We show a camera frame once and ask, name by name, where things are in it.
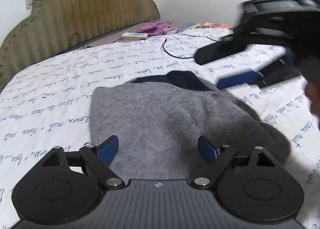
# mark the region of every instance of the mattress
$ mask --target mattress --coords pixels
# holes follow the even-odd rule
[[[76,151],[91,143],[89,109],[96,87],[113,87],[172,70],[192,71],[215,83],[226,74],[257,70],[284,53],[282,47],[252,45],[204,66],[189,58],[197,48],[212,42],[206,36],[218,39],[228,33],[230,30],[221,28],[194,29],[182,32],[186,35],[79,49],[18,73],[0,94],[0,226],[8,228],[19,220],[11,202],[12,189],[46,152],[56,145]],[[179,58],[163,51],[165,39],[166,50]],[[298,220],[315,229],[320,227],[320,133],[318,120],[309,113],[304,85],[304,78],[299,77],[261,90],[243,84],[229,91],[291,142],[286,169],[305,191]]]

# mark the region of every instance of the purple fabric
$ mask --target purple fabric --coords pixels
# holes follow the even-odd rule
[[[164,28],[170,28],[170,26],[163,22],[157,21],[139,27],[137,29],[137,33],[147,33],[148,36],[159,36],[163,34]]]

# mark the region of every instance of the headboard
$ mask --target headboard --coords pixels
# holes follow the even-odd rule
[[[160,18],[153,0],[35,0],[0,48],[0,91],[26,67],[97,36]],[[72,38],[78,33],[81,39]]]

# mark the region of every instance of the white logo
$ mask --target white logo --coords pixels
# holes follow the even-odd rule
[[[162,187],[163,184],[162,184],[161,182],[158,182],[158,183],[155,184],[155,186],[156,186],[157,188],[159,188],[159,187]]]

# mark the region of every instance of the gray cloth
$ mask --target gray cloth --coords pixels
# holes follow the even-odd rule
[[[95,145],[118,136],[119,151],[110,168],[125,182],[193,179],[210,172],[197,149],[200,135],[219,145],[230,144],[242,154],[262,146],[281,164],[290,153],[290,143],[279,131],[218,89],[191,91],[161,82],[98,87],[89,125]]]

